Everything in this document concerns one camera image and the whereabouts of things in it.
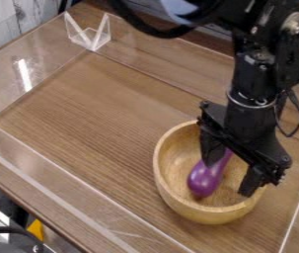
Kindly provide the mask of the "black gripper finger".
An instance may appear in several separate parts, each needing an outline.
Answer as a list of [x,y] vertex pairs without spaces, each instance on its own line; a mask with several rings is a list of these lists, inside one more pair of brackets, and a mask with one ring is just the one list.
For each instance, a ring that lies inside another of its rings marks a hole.
[[200,128],[199,140],[202,160],[207,167],[212,167],[224,157],[226,146],[215,135],[203,128]]
[[243,177],[239,194],[244,197],[251,197],[258,188],[266,185],[264,171],[259,164],[252,165]]

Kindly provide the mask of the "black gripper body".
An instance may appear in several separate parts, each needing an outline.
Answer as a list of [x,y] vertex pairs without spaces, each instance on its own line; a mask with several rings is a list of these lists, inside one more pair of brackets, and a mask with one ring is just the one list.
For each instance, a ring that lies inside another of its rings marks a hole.
[[282,146],[276,134],[278,111],[272,106],[227,106],[202,101],[198,126],[210,131],[243,161],[248,168],[263,167],[266,184],[278,185],[292,159]]

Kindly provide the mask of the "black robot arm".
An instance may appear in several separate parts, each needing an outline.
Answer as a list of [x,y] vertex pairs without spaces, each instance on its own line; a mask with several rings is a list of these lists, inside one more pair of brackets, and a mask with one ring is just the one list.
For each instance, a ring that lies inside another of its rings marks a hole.
[[299,101],[299,0],[159,0],[176,26],[149,25],[124,0],[107,0],[117,15],[144,34],[175,39],[215,24],[232,33],[235,71],[228,104],[200,103],[200,154],[208,171],[234,152],[248,164],[238,193],[246,197],[280,183],[291,157],[275,134],[283,131],[284,104]]

